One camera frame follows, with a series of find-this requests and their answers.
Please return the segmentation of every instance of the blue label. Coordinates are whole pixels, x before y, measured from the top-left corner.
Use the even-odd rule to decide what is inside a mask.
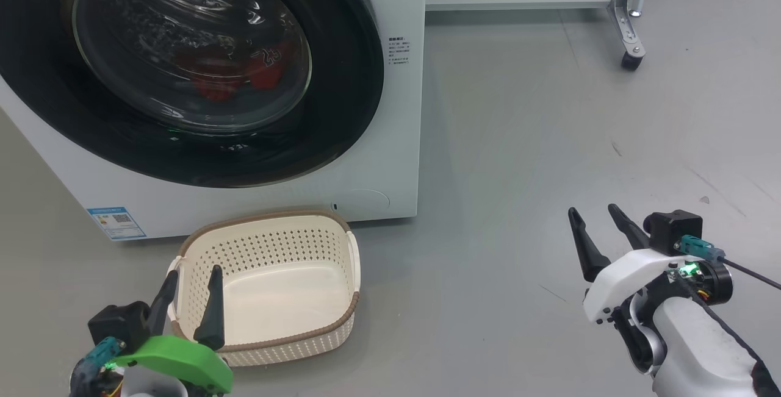
[[[87,213],[112,240],[133,240],[146,237],[142,228],[133,220],[124,206],[89,208]]]

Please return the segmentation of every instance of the washing machine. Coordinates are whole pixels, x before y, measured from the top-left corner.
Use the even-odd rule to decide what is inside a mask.
[[[0,106],[112,240],[281,210],[415,216],[424,10],[6,0]]]

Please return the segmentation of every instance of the black cable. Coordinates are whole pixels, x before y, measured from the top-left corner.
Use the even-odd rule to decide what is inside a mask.
[[[751,277],[754,277],[754,278],[758,279],[759,281],[764,281],[765,283],[767,283],[769,285],[772,285],[774,288],[777,288],[777,289],[781,290],[781,284],[776,283],[773,280],[770,280],[770,278],[765,277],[765,275],[757,274],[753,270],[747,269],[747,268],[745,268],[743,266],[740,266],[740,264],[733,263],[733,262],[727,260],[726,258],[724,258],[722,256],[720,256],[716,260],[726,264],[727,266],[734,267],[734,269],[737,269],[737,270],[743,272],[746,275],[751,275]]]

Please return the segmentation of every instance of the perforated basket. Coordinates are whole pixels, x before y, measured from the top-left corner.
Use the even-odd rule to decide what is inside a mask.
[[[352,331],[361,286],[358,244],[332,213],[296,212],[213,224],[191,235],[171,263],[179,270],[173,333],[193,340],[223,268],[225,346],[232,367],[314,356]]]

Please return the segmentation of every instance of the concrete floor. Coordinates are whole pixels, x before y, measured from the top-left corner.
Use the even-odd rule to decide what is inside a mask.
[[[647,0],[633,74],[602,11],[428,24],[418,217],[357,225],[343,347],[238,370],[233,395],[652,395],[617,332],[586,322],[569,206],[611,258],[628,246],[608,203],[680,208],[781,278],[778,0]],[[5,115],[0,160],[2,394],[66,395],[86,320],[150,301],[182,239],[110,243]],[[781,295],[734,278],[716,311],[781,380]]]

